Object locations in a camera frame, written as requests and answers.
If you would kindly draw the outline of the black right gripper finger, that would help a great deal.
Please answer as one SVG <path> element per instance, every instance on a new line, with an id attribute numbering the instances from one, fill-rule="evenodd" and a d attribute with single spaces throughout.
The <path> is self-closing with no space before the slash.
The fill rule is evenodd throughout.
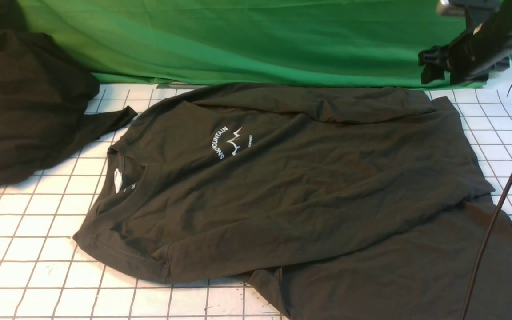
<path id="1" fill-rule="evenodd" d="M 449 48 L 447 45 L 435 45 L 418 53 L 419 66 L 448 67 Z"/>
<path id="2" fill-rule="evenodd" d="M 445 80 L 446 73 L 451 71 L 451 68 L 447 63 L 435 64 L 424 62 L 421 64 L 424 69 L 421 72 L 420 80 L 421 83 L 426 85 L 434 81 Z"/>

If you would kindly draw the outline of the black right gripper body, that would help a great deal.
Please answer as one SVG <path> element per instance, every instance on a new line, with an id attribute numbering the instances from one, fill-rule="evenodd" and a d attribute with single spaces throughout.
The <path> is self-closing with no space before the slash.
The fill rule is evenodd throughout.
<path id="1" fill-rule="evenodd" d="M 487 81 L 512 54 L 512 0 L 476 0 L 465 19 L 466 31 L 448 45 L 451 85 Z"/>

